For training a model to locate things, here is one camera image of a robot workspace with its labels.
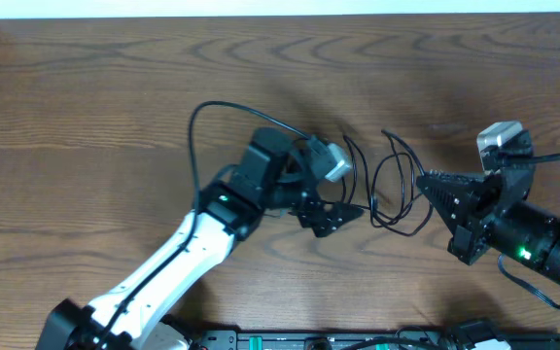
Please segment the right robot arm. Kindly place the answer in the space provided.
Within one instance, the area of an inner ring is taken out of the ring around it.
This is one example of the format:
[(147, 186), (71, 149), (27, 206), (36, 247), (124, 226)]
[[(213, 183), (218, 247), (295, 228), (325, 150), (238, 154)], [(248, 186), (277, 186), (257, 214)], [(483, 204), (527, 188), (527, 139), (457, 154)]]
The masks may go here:
[[(466, 265), (493, 248), (560, 286), (560, 218), (527, 201), (533, 166), (483, 174), (431, 171), (417, 186), (450, 230), (447, 251)], [(536, 297), (560, 309), (547, 296)]]

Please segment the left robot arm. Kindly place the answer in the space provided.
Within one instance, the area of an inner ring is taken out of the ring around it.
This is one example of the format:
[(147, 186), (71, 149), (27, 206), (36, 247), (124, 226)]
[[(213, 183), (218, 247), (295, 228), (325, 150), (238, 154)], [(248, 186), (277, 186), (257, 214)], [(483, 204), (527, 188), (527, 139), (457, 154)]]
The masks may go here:
[(317, 188), (352, 169), (347, 153), (315, 136), (303, 146), (273, 128), (257, 129), (238, 164), (216, 177), (174, 234), (131, 275), (80, 307), (61, 302), (48, 316), (40, 349), (188, 349), (192, 340), (167, 313), (206, 272), (224, 261), (269, 210), (287, 210), (326, 237), (359, 218), (346, 203), (327, 205)]

